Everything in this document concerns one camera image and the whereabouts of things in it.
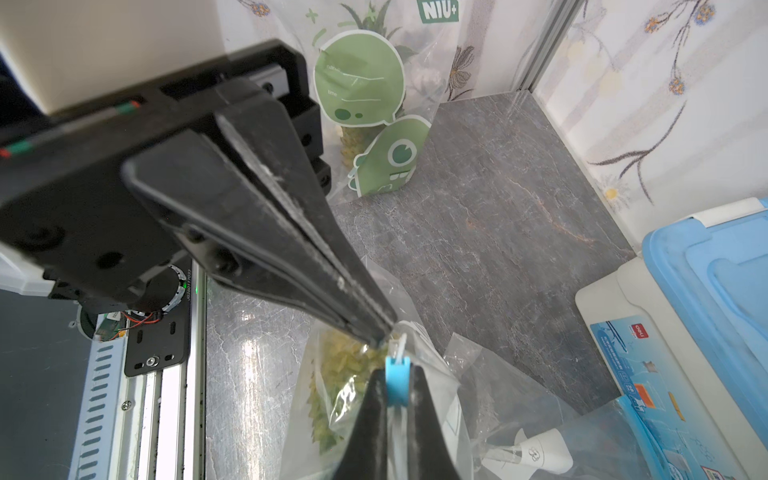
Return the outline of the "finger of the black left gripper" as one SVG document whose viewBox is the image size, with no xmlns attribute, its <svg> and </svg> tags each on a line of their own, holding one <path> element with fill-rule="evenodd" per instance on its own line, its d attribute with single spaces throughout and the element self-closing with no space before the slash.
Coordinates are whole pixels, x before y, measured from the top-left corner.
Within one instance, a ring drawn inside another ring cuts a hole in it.
<svg viewBox="0 0 768 480">
<path fill-rule="evenodd" d="M 391 333 L 396 313 L 339 228 L 285 107 L 252 98 L 216 115 L 224 137 L 257 180 L 320 255 L 326 271 L 317 282 L 329 286 L 330 310 L 339 327 L 370 345 Z"/>
</svg>

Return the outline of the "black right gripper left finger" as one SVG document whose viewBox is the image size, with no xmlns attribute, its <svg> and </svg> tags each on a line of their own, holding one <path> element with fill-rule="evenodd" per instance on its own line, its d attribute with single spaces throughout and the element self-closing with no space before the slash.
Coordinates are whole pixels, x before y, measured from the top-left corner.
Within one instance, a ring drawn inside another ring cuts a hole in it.
<svg viewBox="0 0 768 480">
<path fill-rule="evenodd" d="M 387 478 L 387 410 L 385 371 L 374 370 L 334 480 Z"/>
</svg>

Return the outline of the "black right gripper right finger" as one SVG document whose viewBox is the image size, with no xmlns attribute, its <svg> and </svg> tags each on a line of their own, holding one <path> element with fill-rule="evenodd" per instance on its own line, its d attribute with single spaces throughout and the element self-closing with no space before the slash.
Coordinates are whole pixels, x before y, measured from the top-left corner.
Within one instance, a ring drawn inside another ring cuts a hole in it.
<svg viewBox="0 0 768 480">
<path fill-rule="evenodd" d="M 426 374 L 412 365 L 407 405 L 407 474 L 410 480 L 458 479 L 434 409 Z"/>
</svg>

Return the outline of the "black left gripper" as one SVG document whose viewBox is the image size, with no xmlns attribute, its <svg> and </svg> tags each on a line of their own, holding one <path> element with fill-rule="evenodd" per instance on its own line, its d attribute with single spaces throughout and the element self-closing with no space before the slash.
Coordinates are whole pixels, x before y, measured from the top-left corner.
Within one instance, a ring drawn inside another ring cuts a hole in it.
<svg viewBox="0 0 768 480">
<path fill-rule="evenodd" d="M 216 145 L 216 110 L 258 91 L 287 109 L 328 190 L 306 60 L 277 40 L 4 129 L 2 289 L 91 312 L 156 311 L 176 292 L 182 246 L 227 288 L 381 344 L 380 290 L 324 255 Z"/>
</svg>

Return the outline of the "white-zip bag with pineapple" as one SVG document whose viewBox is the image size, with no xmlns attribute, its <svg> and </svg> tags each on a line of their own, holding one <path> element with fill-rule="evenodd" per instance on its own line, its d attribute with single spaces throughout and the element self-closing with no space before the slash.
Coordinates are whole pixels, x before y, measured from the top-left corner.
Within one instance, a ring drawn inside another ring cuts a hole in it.
<svg viewBox="0 0 768 480">
<path fill-rule="evenodd" d="M 406 335 L 404 355 L 425 368 L 452 464 L 471 479 L 470 441 L 458 399 L 459 382 L 439 355 L 401 282 L 365 257 L 372 278 L 398 312 L 390 343 L 378 349 L 317 321 L 301 362 L 283 447 L 281 479 L 329 479 L 352 434 L 371 373 L 385 366 Z"/>
</svg>

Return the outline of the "blue-zip clear plastic bag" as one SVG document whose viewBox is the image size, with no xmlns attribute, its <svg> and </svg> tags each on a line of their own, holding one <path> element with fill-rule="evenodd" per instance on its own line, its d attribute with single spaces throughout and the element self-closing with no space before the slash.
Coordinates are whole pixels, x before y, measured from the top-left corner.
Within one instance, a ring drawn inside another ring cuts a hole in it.
<svg viewBox="0 0 768 480">
<path fill-rule="evenodd" d="M 670 479 L 658 442 L 621 396 L 580 415 L 481 345 L 455 334 L 445 360 L 458 379 L 474 479 Z"/>
</svg>

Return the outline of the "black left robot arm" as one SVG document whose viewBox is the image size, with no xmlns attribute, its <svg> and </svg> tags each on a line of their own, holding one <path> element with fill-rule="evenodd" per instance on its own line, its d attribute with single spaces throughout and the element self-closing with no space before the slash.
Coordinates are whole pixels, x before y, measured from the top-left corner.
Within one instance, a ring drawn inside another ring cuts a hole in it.
<svg viewBox="0 0 768 480">
<path fill-rule="evenodd" d="M 326 199 L 304 57 L 278 40 L 1 133 L 1 244 L 22 294 L 157 326 L 195 261 L 371 346 L 397 316 Z"/>
</svg>

